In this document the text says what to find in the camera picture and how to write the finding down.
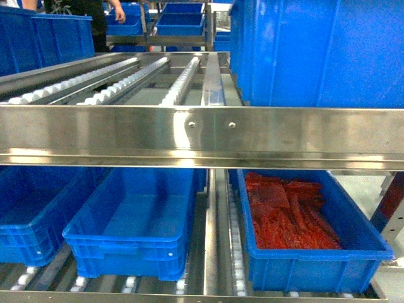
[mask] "person's hand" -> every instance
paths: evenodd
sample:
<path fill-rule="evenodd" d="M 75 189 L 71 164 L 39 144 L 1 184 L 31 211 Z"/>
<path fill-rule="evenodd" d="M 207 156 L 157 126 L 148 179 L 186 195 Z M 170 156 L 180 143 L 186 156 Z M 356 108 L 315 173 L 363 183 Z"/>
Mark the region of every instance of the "person's hand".
<path fill-rule="evenodd" d="M 122 6 L 115 8 L 115 16 L 115 20 L 118 21 L 120 24 L 125 23 L 126 15 L 124 10 L 122 9 Z"/>

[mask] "crate filled with red food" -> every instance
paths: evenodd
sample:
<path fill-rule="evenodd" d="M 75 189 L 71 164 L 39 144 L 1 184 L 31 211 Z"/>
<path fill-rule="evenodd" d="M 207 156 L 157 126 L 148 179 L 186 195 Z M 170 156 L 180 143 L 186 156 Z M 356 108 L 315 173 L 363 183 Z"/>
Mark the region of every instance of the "crate filled with red food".
<path fill-rule="evenodd" d="M 326 171 L 238 170 L 255 290 L 362 293 L 393 251 Z"/>

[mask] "blue plastic crate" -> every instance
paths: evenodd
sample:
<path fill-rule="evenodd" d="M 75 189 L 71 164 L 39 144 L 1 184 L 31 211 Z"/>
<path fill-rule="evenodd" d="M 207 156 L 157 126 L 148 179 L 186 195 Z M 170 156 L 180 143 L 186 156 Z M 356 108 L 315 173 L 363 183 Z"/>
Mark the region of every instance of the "blue plastic crate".
<path fill-rule="evenodd" d="M 321 183 L 326 199 L 321 213 L 340 237 L 344 249 L 258 249 L 244 182 L 250 171 Z M 246 223 L 249 279 L 255 290 L 362 293 L 381 261 L 393 257 L 387 242 L 328 172 L 238 170 L 237 175 Z"/>
<path fill-rule="evenodd" d="M 227 36 L 230 37 L 232 32 L 216 32 L 216 37 L 217 36 Z"/>
<path fill-rule="evenodd" d="M 204 19 L 202 14 L 163 14 L 157 32 L 161 36 L 200 36 Z"/>
<path fill-rule="evenodd" d="M 33 11 L 0 6 L 0 76 L 42 68 Z"/>
<path fill-rule="evenodd" d="M 230 52 L 231 42 L 230 41 L 214 41 L 213 48 L 215 52 Z"/>
<path fill-rule="evenodd" d="M 200 52 L 201 51 L 201 47 L 200 46 L 182 46 L 182 47 L 178 47 L 178 46 L 167 46 L 165 48 L 166 52 L 189 52 L 189 51 L 194 51 L 194 52 Z"/>
<path fill-rule="evenodd" d="M 141 35 L 143 33 L 140 16 L 127 15 L 126 22 L 124 24 L 119 24 L 117 21 L 115 21 L 115 15 L 108 15 L 107 22 L 107 35 L 133 36 Z"/>
<path fill-rule="evenodd" d="M 115 45 L 111 52 L 145 52 L 146 47 L 141 45 Z"/>
<path fill-rule="evenodd" d="M 0 262 L 43 266 L 107 169 L 9 167 L 0 172 Z"/>
<path fill-rule="evenodd" d="M 126 17 L 129 15 L 135 15 L 135 16 L 140 16 L 140 5 L 139 3 L 121 3 L 122 4 L 122 9 L 124 10 Z M 115 10 L 111 10 L 110 15 L 115 15 Z M 150 13 L 149 13 L 149 7 L 145 3 L 145 16 L 146 16 L 146 22 L 149 23 L 151 22 L 150 18 Z"/>
<path fill-rule="evenodd" d="M 167 3 L 163 14 L 201 14 L 205 8 L 203 3 Z"/>
<path fill-rule="evenodd" d="M 63 232 L 78 274 L 180 279 L 195 186 L 193 169 L 114 169 Z"/>
<path fill-rule="evenodd" d="M 251 105 L 404 108 L 402 0 L 237 5 L 237 73 Z"/>
<path fill-rule="evenodd" d="M 44 66 L 94 56 L 91 17 L 43 15 L 32 17 Z"/>

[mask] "dark clothing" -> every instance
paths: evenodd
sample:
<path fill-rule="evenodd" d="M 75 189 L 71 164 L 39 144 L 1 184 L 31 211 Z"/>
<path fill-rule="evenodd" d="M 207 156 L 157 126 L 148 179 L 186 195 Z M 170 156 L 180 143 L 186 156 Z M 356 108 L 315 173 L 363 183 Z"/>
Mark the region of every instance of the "dark clothing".
<path fill-rule="evenodd" d="M 90 16 L 95 52 L 108 52 L 107 20 L 102 0 L 45 0 L 48 14 Z"/>

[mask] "stainless steel rack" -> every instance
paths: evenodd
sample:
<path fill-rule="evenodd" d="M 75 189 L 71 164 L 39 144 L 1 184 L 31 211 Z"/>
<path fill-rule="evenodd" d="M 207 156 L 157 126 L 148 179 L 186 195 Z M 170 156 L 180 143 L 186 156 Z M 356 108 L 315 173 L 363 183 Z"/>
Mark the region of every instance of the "stainless steel rack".
<path fill-rule="evenodd" d="M 146 47 L 146 51 L 150 46 L 204 46 L 206 51 L 213 50 L 213 40 L 216 32 L 216 14 L 212 11 L 209 0 L 175 0 L 175 1 L 137 1 L 141 6 L 141 22 L 143 27 L 143 34 L 139 36 L 107 36 L 107 43 L 109 45 L 143 45 Z M 155 27 L 157 20 L 151 23 L 149 26 L 146 24 L 146 16 L 144 10 L 144 4 L 149 3 L 204 3 L 205 4 L 205 18 L 206 26 L 202 35 L 200 36 L 160 36 L 157 33 Z"/>
<path fill-rule="evenodd" d="M 225 106 L 229 90 L 236 92 L 222 82 L 230 77 L 228 54 L 143 53 L 127 61 L 133 57 L 108 54 L 0 78 L 0 164 L 211 168 L 208 189 L 199 194 L 184 278 L 86 280 L 77 277 L 64 246 L 44 268 L 2 264 L 0 302 L 387 301 L 375 282 L 363 295 L 253 292 L 237 193 L 225 169 L 401 171 L 402 110 L 252 108 L 236 94 Z M 52 91 L 49 86 L 73 77 L 43 95 L 45 86 Z M 93 91 L 97 85 L 118 88 L 103 97 Z M 172 104 L 155 97 L 159 105 L 127 105 L 141 89 L 157 87 Z M 389 238 L 401 228 L 384 233 Z"/>

